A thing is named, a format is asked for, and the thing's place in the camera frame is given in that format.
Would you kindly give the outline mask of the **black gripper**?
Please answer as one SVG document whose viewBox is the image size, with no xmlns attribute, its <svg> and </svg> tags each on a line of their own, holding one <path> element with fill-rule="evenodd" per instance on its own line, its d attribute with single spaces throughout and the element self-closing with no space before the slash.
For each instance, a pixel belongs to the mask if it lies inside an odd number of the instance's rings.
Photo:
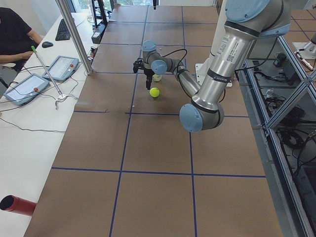
<svg viewBox="0 0 316 237">
<path fill-rule="evenodd" d="M 146 89 L 151 89 L 152 79 L 154 72 L 151 69 L 144 69 L 144 74 L 146 75 Z"/>
</svg>

